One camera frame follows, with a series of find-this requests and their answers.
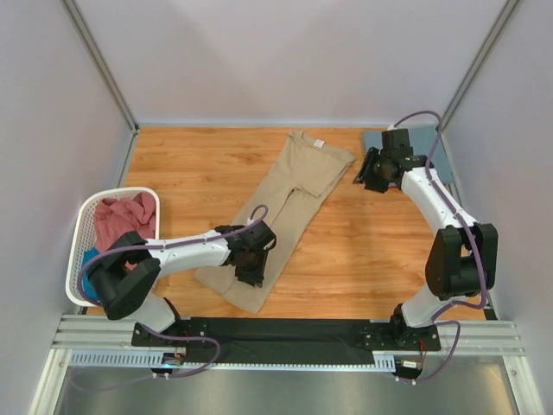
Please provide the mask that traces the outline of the beige t shirt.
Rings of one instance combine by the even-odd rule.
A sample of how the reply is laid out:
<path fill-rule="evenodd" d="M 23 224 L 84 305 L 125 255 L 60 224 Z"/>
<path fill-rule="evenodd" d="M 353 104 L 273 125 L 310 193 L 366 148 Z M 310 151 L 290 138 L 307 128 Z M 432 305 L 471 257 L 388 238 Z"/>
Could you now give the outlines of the beige t shirt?
<path fill-rule="evenodd" d="M 263 286 L 238 281 L 229 265 L 199 268 L 195 279 L 227 302 L 257 314 L 309 223 L 354 161 L 349 150 L 314 139 L 304 131 L 290 132 L 269 173 L 232 221 L 244 225 L 255 207 L 264 204 L 269 209 L 264 222 L 277 243 L 268 253 Z"/>

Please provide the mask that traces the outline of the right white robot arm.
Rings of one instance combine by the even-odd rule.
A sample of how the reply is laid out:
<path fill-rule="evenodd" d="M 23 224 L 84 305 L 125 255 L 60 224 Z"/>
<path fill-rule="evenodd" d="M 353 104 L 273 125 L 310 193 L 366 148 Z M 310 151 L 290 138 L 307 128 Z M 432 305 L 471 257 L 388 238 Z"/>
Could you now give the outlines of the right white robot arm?
<path fill-rule="evenodd" d="M 425 265 L 425 283 L 390 318 L 390 338 L 399 347 L 428 336 L 436 319 L 454 306 L 483 308 L 495 283 L 499 234 L 468 214 L 448 192 L 434 164 L 417 155 L 406 129 L 381 134 L 380 147 L 367 150 L 355 177 L 368 190 L 385 193 L 392 184 L 419 208 L 434 234 Z"/>

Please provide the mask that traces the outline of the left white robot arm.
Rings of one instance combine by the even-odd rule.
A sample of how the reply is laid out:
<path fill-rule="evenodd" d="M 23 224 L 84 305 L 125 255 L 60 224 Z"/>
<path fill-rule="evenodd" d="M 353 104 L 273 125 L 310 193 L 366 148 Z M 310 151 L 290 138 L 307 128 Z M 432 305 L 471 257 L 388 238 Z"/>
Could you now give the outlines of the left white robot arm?
<path fill-rule="evenodd" d="M 232 266 L 248 283 L 259 286 L 268 252 L 276 242 L 276 235 L 262 220 L 166 241 L 144 239 L 133 231 L 99 254 L 86 275 L 109 320 L 130 318 L 166 334 L 176 326 L 178 313 L 169 301 L 153 293 L 159 279 L 194 268 Z"/>

